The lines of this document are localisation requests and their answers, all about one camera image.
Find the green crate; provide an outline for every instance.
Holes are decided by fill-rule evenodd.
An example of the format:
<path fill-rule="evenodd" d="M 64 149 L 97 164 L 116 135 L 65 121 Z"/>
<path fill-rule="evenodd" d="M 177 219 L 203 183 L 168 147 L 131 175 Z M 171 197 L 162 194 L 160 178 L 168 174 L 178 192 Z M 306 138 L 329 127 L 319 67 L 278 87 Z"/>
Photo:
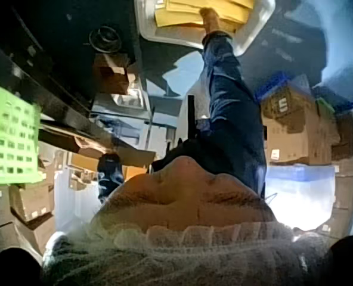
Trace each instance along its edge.
<path fill-rule="evenodd" d="M 40 111 L 0 87 L 0 184 L 41 181 Z"/>

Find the person's right hand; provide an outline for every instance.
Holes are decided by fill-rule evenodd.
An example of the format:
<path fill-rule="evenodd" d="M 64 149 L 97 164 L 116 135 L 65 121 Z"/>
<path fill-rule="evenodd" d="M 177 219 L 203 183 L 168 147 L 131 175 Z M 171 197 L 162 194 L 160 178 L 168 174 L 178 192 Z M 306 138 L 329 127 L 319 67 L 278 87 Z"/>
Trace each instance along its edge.
<path fill-rule="evenodd" d="M 207 34 L 220 30 L 219 15 L 214 9 L 202 8 L 199 13 L 203 18 L 203 26 L 205 27 Z"/>

